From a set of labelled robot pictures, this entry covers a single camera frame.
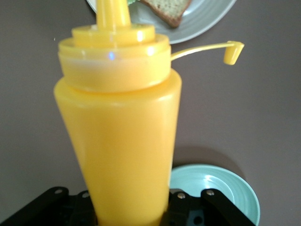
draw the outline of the light blue bowl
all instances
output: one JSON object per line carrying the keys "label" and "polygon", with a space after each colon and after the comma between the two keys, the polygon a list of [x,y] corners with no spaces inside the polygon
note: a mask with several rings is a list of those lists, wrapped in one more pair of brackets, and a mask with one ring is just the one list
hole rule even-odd
{"label": "light blue bowl", "polygon": [[172,170],[170,188],[179,188],[194,197],[204,189],[220,190],[255,225],[259,224],[260,206],[253,189],[235,173],[212,165],[193,164]]}

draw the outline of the squeeze bottle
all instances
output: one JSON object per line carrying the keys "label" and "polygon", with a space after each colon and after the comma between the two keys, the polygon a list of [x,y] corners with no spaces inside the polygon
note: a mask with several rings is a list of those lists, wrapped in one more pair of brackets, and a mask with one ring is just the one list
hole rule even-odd
{"label": "squeeze bottle", "polygon": [[[63,78],[55,99],[98,225],[158,226],[168,205],[182,85],[171,61],[204,48],[171,55],[167,36],[131,24],[127,0],[98,0],[96,7],[96,25],[75,28],[59,43]],[[228,47],[233,58],[235,46],[218,48]]]}

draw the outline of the bolt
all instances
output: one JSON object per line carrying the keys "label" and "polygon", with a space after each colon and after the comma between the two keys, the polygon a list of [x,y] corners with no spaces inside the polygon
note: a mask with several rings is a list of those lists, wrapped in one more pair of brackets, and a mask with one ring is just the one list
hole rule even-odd
{"label": "bolt", "polygon": [[62,193],[62,192],[63,192],[62,189],[57,189],[57,190],[55,191],[55,194],[60,194],[60,193]]}
{"label": "bolt", "polygon": [[207,190],[206,193],[207,193],[207,195],[214,195],[214,191],[212,191],[212,190]]}
{"label": "bolt", "polygon": [[85,192],[85,193],[83,193],[82,194],[82,196],[81,197],[83,197],[83,198],[87,198],[87,197],[89,197],[89,193],[88,192]]}
{"label": "bolt", "polygon": [[177,196],[178,196],[179,199],[185,199],[185,194],[182,193],[182,192],[178,193]]}

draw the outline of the bottle cap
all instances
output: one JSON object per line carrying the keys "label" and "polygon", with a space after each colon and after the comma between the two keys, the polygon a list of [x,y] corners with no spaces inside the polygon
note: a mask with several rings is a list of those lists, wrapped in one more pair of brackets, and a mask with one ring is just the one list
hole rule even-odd
{"label": "bottle cap", "polygon": [[125,92],[161,83],[171,47],[153,25],[131,24],[127,0],[97,0],[96,25],[72,30],[59,43],[65,81],[93,92]]}

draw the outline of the bread slice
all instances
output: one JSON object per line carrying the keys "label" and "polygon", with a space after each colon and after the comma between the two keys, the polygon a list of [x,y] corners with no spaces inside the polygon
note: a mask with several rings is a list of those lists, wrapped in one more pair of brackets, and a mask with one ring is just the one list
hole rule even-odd
{"label": "bread slice", "polygon": [[191,0],[140,0],[140,2],[150,7],[170,27],[176,28],[180,25],[183,13]]}

